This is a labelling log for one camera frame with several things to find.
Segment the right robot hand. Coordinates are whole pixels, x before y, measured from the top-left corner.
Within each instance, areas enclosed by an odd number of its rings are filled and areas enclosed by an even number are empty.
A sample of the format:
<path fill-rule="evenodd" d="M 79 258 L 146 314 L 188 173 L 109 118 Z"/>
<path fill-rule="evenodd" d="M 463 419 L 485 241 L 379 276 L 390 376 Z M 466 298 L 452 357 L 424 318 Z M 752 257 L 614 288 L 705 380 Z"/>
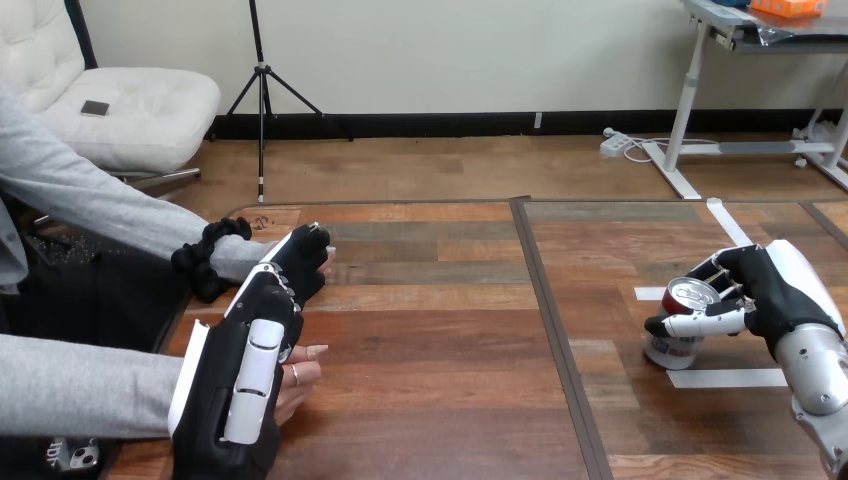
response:
<path fill-rule="evenodd" d="M 765 340 L 771 356 L 778 342 L 803 326 L 822 326 L 845 340 L 841 314 L 806 257 L 789 241 L 775 240 L 716 251 L 686 276 L 730 292 L 702 309 L 667 313 L 645 321 L 658 338 L 737 335 Z"/>

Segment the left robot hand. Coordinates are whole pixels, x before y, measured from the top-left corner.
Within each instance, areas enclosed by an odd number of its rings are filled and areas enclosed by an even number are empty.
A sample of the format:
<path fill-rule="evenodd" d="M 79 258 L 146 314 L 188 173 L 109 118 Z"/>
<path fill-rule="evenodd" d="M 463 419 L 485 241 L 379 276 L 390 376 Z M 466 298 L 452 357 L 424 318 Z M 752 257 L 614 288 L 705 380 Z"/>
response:
<path fill-rule="evenodd" d="M 267 477 L 281 444 L 283 364 L 330 250 L 320 224 L 294 229 L 251 269 L 218 324 L 195 322 L 168 416 L 173 478 Z"/>

